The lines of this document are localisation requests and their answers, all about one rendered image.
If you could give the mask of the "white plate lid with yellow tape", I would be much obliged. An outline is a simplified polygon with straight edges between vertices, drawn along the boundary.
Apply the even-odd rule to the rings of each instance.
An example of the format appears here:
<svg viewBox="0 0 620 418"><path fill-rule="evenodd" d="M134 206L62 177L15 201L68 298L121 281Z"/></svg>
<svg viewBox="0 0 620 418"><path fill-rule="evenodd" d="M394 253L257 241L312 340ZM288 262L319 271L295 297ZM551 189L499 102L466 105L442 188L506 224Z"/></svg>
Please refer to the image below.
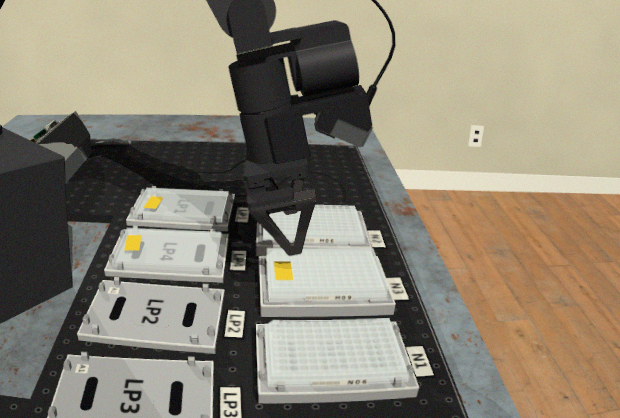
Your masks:
<svg viewBox="0 0 620 418"><path fill-rule="evenodd" d="M221 232L127 228L112 260L127 268L216 272Z"/></svg>
<svg viewBox="0 0 620 418"><path fill-rule="evenodd" d="M229 191L146 188L138 202L133 217L138 212L143 218L204 221L223 221Z"/></svg>
<svg viewBox="0 0 620 418"><path fill-rule="evenodd" d="M269 294L376 294L388 286L374 248L267 248Z"/></svg>

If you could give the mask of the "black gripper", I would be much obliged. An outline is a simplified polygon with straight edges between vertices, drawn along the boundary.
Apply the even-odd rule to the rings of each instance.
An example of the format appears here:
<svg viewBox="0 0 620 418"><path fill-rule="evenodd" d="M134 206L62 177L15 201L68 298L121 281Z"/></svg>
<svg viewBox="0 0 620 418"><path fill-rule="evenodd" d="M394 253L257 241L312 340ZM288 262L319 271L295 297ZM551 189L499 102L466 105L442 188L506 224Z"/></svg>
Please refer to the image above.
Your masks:
<svg viewBox="0 0 620 418"><path fill-rule="evenodd" d="M304 178L310 176L310 161L309 158L304 158L276 164L266 123L266 117L286 111L290 107L292 107L291 100L285 105L267 111L241 112L240 121L248 152L246 152L244 185L249 213L288 256L293 256L302 253L316 203L315 189L302 191ZM294 180L293 189L291 187L279 189L272 177L287 174ZM286 215L301 211L295 241L292 243L269 216L271 213L282 211Z"/></svg>

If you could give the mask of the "white well plate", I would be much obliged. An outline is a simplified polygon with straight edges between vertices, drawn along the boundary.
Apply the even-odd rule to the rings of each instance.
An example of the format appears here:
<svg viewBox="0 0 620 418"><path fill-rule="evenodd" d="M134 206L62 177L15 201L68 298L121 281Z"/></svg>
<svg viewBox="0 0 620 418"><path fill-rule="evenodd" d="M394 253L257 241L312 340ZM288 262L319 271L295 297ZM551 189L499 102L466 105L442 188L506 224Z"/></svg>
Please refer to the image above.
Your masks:
<svg viewBox="0 0 620 418"><path fill-rule="evenodd" d="M288 301L359 301L372 298L387 298L387 293L376 294L318 294L318 295L272 295L269 294L268 264L267 281L269 299Z"/></svg>
<svg viewBox="0 0 620 418"><path fill-rule="evenodd" d="M389 318L265 323L268 387L351 386L409 381Z"/></svg>
<svg viewBox="0 0 620 418"><path fill-rule="evenodd" d="M304 243L349 244L365 242L355 206L315 205ZM289 242L294 242L301 211L269 214Z"/></svg>

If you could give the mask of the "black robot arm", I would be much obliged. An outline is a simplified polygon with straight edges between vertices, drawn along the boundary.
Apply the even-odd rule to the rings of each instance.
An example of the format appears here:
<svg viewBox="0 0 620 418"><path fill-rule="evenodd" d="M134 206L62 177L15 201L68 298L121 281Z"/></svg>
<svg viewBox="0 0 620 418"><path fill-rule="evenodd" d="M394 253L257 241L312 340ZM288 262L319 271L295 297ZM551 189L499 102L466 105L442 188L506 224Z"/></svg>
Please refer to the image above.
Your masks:
<svg viewBox="0 0 620 418"><path fill-rule="evenodd" d="M228 68L238 111L267 111L291 100L292 107L266 117L276 164L310 157L303 115L315 113L317 132L364 146L372 119L368 95L358 85L347 24L333 20L270 32L274 0L206 1L222 30L234 39L238 63ZM285 41L290 43L273 46ZM285 57L300 97L290 93Z"/></svg>

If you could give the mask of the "white button panel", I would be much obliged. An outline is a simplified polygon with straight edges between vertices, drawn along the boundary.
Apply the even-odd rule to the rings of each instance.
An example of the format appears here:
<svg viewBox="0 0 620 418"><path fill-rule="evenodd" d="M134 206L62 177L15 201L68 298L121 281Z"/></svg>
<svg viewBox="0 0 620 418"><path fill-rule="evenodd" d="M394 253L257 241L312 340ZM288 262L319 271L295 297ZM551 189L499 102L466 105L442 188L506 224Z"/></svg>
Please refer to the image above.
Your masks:
<svg viewBox="0 0 620 418"><path fill-rule="evenodd" d="M59 122L52 121L30 141L65 157L66 183L92 154L91 146L132 144L132 141L91 142L90 133L76 111Z"/></svg>

